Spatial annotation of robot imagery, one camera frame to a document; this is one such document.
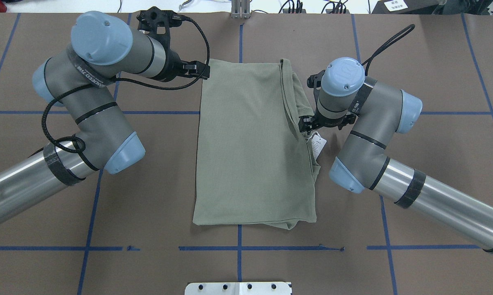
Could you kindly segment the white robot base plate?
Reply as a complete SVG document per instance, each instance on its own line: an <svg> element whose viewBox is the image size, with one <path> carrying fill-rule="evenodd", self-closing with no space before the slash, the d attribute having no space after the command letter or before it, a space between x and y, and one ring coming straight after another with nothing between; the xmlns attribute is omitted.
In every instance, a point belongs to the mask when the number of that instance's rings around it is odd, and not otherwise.
<svg viewBox="0 0 493 295"><path fill-rule="evenodd" d="M185 295L292 295L291 282L194 282L187 284Z"/></svg>

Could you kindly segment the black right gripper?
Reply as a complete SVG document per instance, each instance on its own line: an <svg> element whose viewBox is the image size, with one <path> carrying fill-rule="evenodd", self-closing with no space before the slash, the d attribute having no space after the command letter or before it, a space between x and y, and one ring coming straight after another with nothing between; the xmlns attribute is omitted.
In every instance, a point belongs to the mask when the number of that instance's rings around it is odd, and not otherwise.
<svg viewBox="0 0 493 295"><path fill-rule="evenodd" d="M319 129L322 127L333 128L338 127L342 129L346 125L353 125L356 120L356 115L348 112L344 113L340 118L329 119L317 111L314 116L301 116L298 127L299 132L311 132L313 129Z"/></svg>

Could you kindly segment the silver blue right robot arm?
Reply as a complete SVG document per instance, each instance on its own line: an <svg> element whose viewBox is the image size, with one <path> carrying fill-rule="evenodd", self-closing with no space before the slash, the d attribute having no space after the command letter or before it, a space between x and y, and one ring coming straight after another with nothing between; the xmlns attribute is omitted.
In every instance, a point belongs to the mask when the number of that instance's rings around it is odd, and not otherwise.
<svg viewBox="0 0 493 295"><path fill-rule="evenodd" d="M356 59L329 62L307 79L316 109L302 115L301 131L349 125L350 132L329 171L349 192L375 192L396 206L447 226L493 256L493 207L387 154L399 134L411 131L422 101L380 82Z"/></svg>

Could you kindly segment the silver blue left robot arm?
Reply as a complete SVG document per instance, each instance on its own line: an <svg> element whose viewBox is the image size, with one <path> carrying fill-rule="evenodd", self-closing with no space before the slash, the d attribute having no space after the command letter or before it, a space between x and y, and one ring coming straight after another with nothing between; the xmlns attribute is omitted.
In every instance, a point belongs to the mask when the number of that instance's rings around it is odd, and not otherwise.
<svg viewBox="0 0 493 295"><path fill-rule="evenodd" d="M65 49L33 74L46 101L39 120L46 144L0 172L0 224L99 170L117 174L143 159L111 85L177 91L209 77L209 41L193 18L158 7L136 18L132 28L100 11L79 15Z"/></svg>

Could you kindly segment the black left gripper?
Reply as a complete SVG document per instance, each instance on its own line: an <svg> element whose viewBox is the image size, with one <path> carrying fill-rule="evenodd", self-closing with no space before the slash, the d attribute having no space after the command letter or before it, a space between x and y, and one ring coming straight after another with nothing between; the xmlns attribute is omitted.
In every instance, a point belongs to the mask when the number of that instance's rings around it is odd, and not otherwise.
<svg viewBox="0 0 493 295"><path fill-rule="evenodd" d="M163 82L170 82L176 77L206 80L210 77L210 66L201 61L182 61L176 52L169 49L163 67Z"/></svg>

